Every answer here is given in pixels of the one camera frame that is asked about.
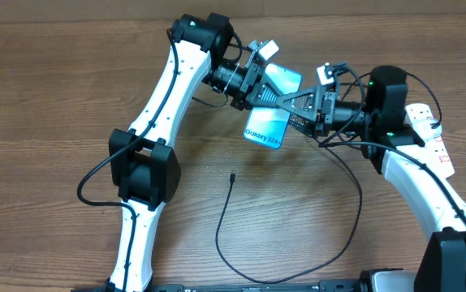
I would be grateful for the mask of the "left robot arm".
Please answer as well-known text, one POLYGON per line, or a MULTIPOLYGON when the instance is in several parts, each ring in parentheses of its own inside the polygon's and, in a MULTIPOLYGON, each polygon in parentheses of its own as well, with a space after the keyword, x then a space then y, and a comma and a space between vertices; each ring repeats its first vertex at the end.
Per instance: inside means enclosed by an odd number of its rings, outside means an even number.
POLYGON ((152 96, 128 130, 115 129, 109 139, 107 163, 119 191, 123 221, 108 291, 146 291, 151 285, 158 222, 181 178, 175 141, 198 87, 208 84, 238 110, 254 109, 246 138, 279 148, 289 115, 270 106, 301 83, 300 75, 270 62, 278 52, 274 41, 248 44, 251 55, 244 66, 238 59, 225 58, 239 36, 224 15, 183 15, 167 36, 169 57, 152 96))

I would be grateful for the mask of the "white power strip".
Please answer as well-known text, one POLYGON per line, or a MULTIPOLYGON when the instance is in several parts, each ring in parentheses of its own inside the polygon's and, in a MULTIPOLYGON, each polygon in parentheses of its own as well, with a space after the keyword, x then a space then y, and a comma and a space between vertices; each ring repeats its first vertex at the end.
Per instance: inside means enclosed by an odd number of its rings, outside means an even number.
MULTIPOLYGON (((412 126, 418 120, 437 120, 434 118, 433 112, 427 104, 415 103, 407 105, 405 111, 405 122, 409 126, 412 126)), ((449 153, 443 143, 442 135, 439 139, 425 142, 422 152, 428 167, 439 176, 449 178, 455 173, 449 153)))

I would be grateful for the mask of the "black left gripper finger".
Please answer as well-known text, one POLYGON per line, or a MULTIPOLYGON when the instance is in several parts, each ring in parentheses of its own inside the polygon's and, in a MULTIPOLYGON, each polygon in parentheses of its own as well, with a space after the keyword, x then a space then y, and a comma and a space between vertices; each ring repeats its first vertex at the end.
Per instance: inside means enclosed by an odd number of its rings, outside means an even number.
POLYGON ((263 107, 263 108, 276 108, 276 100, 279 95, 272 89, 266 89, 262 92, 251 93, 246 98, 246 102, 251 108, 263 107))
POLYGON ((264 76, 261 80, 261 89, 260 92, 272 89, 279 96, 286 95, 290 92, 289 83, 282 78, 277 77, 276 79, 264 76))

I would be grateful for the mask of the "white charger plug adapter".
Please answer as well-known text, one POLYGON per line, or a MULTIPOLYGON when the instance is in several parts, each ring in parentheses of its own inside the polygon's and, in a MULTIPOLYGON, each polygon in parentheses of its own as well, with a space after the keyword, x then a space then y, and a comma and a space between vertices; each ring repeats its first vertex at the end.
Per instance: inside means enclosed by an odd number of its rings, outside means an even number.
POLYGON ((439 139, 442 134, 441 123, 434 119, 415 121, 412 128, 425 142, 439 139))

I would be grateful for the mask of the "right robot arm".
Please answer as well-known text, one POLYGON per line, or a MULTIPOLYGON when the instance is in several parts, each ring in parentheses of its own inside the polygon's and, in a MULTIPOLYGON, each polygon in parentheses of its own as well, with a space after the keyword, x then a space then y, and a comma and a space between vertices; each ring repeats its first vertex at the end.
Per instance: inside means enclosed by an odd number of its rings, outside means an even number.
POLYGON ((337 146, 337 134, 351 131, 355 146, 407 202, 427 238, 418 270, 376 268, 360 275, 360 291, 466 291, 466 203, 447 181, 454 170, 442 149, 442 125, 429 108, 407 105, 408 72, 375 67, 361 85, 361 102, 337 97, 338 77, 350 67, 319 67, 318 86, 283 95, 276 106, 319 147, 337 146))

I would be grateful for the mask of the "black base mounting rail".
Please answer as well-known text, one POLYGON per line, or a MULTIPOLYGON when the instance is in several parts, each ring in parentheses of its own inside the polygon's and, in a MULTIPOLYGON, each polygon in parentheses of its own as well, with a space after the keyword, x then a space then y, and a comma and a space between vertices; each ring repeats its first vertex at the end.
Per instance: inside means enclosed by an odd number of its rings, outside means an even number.
POLYGON ((358 279, 320 280, 318 283, 184 286, 182 284, 148 284, 144 292, 368 292, 358 279))

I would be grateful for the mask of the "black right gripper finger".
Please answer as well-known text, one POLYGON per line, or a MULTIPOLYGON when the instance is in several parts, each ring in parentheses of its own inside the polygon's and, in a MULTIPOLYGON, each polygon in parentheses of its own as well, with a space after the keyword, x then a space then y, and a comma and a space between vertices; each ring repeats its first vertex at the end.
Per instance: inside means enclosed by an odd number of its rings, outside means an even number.
POLYGON ((316 122, 291 114, 288 124, 306 136, 315 136, 316 122))
POLYGON ((317 120, 321 92, 318 86, 280 96, 276 106, 309 122, 317 120))

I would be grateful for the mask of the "blue Samsung Galaxy smartphone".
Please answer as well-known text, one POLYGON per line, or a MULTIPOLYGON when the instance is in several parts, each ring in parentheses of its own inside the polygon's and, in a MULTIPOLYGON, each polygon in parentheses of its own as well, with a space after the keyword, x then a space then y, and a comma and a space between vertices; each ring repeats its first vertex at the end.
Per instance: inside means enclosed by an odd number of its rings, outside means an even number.
POLYGON ((267 148, 279 149, 287 130, 290 113, 276 107, 278 97, 297 92, 302 75, 270 63, 265 67, 261 83, 253 90, 255 101, 244 128, 244 138, 267 148))

